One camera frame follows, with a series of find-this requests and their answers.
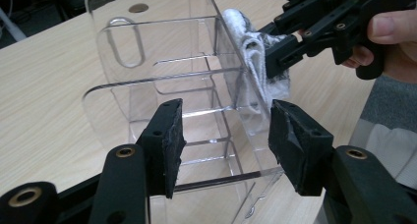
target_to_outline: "light wood tabletop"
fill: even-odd
[[[215,0],[220,11],[235,8],[261,28],[282,13],[284,0]],[[348,144],[373,81],[335,66],[326,50],[290,69],[291,97]],[[34,181],[64,191],[98,174],[106,155],[82,96],[106,84],[88,14],[0,49],[0,194]],[[300,197],[287,178],[262,200],[256,223],[312,223],[321,197]]]

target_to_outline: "human hand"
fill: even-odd
[[[384,74],[398,81],[417,84],[417,10],[375,15],[368,24],[368,38],[385,45]],[[374,54],[364,46],[355,46],[343,65],[367,66]]]

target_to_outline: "transparent plastic holder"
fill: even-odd
[[[175,193],[151,198],[152,223],[250,222],[283,171],[268,148],[268,109],[214,1],[86,2],[109,84],[86,92],[84,106],[103,146],[136,142],[161,103],[183,99]]]

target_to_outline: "black handle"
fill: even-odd
[[[356,76],[361,80],[373,80],[379,77],[384,71],[384,50],[383,46],[367,40],[361,43],[374,53],[374,61],[368,66],[360,66],[356,69]]]

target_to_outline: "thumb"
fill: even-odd
[[[417,40],[417,10],[375,15],[368,25],[368,37],[378,44]]]

